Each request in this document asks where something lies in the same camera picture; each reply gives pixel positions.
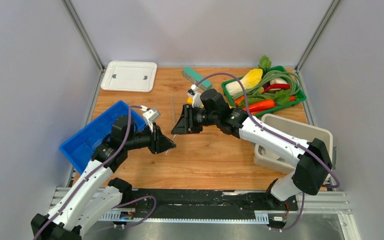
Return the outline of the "wire gauze with white disc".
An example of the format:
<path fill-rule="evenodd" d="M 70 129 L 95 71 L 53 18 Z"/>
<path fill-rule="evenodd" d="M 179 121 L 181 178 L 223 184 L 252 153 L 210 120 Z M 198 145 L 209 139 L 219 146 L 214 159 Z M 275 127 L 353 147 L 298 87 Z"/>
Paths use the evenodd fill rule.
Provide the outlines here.
<path fill-rule="evenodd" d="M 274 152 L 265 149 L 262 146 L 258 147 L 258 152 L 261 155 L 261 158 L 266 161 L 277 161 L 277 162 L 285 162 L 283 158 L 281 158 L 279 155 L 275 154 Z"/>

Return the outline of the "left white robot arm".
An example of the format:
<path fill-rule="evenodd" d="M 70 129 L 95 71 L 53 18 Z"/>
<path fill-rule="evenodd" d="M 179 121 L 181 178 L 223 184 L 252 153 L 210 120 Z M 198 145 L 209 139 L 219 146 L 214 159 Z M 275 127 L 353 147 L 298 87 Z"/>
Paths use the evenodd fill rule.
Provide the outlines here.
<path fill-rule="evenodd" d="M 45 215 L 31 221 L 35 240 L 80 240 L 106 212 L 133 204 L 132 185 L 120 178 L 110 179 L 127 159 L 129 150 L 147 148 L 152 154 L 174 149 L 176 144 L 156 124 L 137 129 L 127 115 L 119 116 L 111 132 L 95 148 L 80 179 Z"/>

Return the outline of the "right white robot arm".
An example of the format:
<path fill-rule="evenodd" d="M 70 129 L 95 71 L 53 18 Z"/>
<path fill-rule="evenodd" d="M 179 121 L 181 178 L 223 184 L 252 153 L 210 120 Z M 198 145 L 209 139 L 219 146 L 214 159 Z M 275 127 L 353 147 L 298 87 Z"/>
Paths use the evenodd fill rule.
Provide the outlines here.
<path fill-rule="evenodd" d="M 204 127 L 216 126 L 226 135 L 268 148 L 291 164 L 295 170 L 283 178 L 274 180 L 265 195 L 266 205 L 279 209 L 294 195 L 318 194 L 332 172 L 332 162 L 326 144 L 314 138 L 312 141 L 288 135 L 266 125 L 242 108 L 231 108 L 215 89 L 203 93 L 188 91 L 198 98 L 198 104 L 184 104 L 173 135 L 199 134 Z"/>

